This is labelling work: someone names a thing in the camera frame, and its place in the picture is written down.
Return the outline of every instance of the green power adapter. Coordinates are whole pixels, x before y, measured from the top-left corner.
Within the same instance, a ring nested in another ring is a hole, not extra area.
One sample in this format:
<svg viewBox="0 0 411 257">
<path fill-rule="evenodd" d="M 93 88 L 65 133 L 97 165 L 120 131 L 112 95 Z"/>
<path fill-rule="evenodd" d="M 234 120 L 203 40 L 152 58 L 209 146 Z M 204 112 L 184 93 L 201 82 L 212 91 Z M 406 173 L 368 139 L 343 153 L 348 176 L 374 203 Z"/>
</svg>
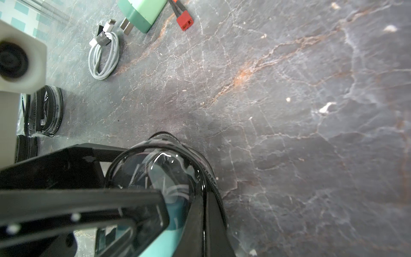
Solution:
<svg viewBox="0 0 411 257">
<path fill-rule="evenodd" d="M 117 5 L 126 17 L 120 27 L 126 35 L 133 26 L 147 33 L 166 3 L 167 0 L 118 0 Z"/>
</svg>

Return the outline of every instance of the metal prong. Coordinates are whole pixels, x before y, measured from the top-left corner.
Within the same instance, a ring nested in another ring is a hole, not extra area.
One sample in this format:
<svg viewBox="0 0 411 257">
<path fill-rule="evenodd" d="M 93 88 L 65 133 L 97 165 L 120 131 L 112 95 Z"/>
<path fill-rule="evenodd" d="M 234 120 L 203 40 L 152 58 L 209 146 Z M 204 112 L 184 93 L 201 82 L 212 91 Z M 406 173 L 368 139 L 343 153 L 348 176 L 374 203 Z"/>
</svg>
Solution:
<svg viewBox="0 0 411 257">
<path fill-rule="evenodd" d="M 129 23 L 130 23 L 130 22 L 127 20 L 127 18 L 124 18 L 123 22 L 122 22 L 121 25 L 120 25 L 120 28 L 121 28 L 122 30 L 124 30 Z"/>
<path fill-rule="evenodd" d="M 126 28 L 124 29 L 124 34 L 128 36 L 133 28 L 134 25 L 131 22 L 129 22 L 129 24 L 127 24 Z"/>
</svg>

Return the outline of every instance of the teal plastic part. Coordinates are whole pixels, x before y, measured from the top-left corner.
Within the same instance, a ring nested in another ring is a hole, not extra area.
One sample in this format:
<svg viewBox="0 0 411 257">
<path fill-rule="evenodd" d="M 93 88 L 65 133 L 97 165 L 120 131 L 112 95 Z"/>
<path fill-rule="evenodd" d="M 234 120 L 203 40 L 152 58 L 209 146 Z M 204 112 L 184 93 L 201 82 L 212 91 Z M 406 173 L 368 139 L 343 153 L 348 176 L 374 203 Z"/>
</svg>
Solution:
<svg viewBox="0 0 411 257">
<path fill-rule="evenodd" d="M 178 199 L 173 204 L 167 204 L 170 224 L 139 257 L 172 257 L 180 242 L 184 229 L 182 211 L 185 201 Z"/>
<path fill-rule="evenodd" d="M 166 3 L 167 0 L 118 0 L 117 5 L 127 20 L 147 33 Z"/>
</svg>

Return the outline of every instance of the white plastic part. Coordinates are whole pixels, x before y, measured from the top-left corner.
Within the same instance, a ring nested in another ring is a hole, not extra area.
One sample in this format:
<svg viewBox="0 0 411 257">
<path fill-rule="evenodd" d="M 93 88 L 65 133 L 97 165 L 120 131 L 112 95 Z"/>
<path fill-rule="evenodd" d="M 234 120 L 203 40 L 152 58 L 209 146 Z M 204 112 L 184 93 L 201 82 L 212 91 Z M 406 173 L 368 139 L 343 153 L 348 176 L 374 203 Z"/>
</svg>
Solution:
<svg viewBox="0 0 411 257">
<path fill-rule="evenodd" d="M 0 42 L 10 42 L 21 47 L 28 58 L 28 70 L 18 79 L 0 76 L 0 91 L 31 94 L 46 85 L 47 47 L 37 39 L 0 21 Z"/>
<path fill-rule="evenodd" d="M 0 21 L 0 42 L 20 46 L 29 62 L 28 70 L 21 78 L 5 79 L 0 76 L 0 168 L 3 168 L 14 163 L 20 94 L 34 93 L 46 85 L 47 47 L 3 21 Z"/>
<path fill-rule="evenodd" d="M 111 32 L 114 28 L 115 20 L 107 21 L 103 27 L 104 32 Z"/>
<path fill-rule="evenodd" d="M 89 43 L 88 43 L 91 47 L 95 46 L 97 44 L 97 40 L 95 38 L 93 38 Z"/>
</svg>

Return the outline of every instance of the black wire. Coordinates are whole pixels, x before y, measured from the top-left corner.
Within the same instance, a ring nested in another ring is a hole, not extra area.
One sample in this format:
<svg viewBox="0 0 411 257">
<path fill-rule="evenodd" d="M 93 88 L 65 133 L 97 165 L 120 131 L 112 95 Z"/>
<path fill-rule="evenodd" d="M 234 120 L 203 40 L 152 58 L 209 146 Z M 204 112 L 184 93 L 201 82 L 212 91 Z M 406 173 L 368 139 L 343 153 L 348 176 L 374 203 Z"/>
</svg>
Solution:
<svg viewBox="0 0 411 257">
<path fill-rule="evenodd" d="M 54 134 L 50 134 L 50 133 L 45 132 L 45 131 L 42 131 L 41 133 L 45 136 L 48 136 L 48 137 L 54 137 Z"/>
<path fill-rule="evenodd" d="M 25 113 L 25 108 L 24 108 L 24 94 L 21 94 L 21 106 L 23 108 L 23 119 L 24 119 L 24 113 Z"/>
<path fill-rule="evenodd" d="M 28 108 L 28 110 L 26 110 L 25 114 L 24 114 L 24 135 L 26 137 L 29 136 L 29 129 L 28 129 L 28 120 L 29 120 L 29 115 L 30 115 L 30 95 L 27 95 L 27 102 L 26 102 L 26 107 Z"/>
<path fill-rule="evenodd" d="M 169 3 L 171 4 L 171 7 L 173 8 L 175 16 L 179 17 L 181 13 L 178 11 L 178 8 L 173 0 L 168 0 Z"/>
<path fill-rule="evenodd" d="M 181 9 L 182 13 L 187 11 L 187 9 L 184 7 L 184 5 L 180 2 L 180 0 L 176 1 L 177 6 Z"/>
</svg>

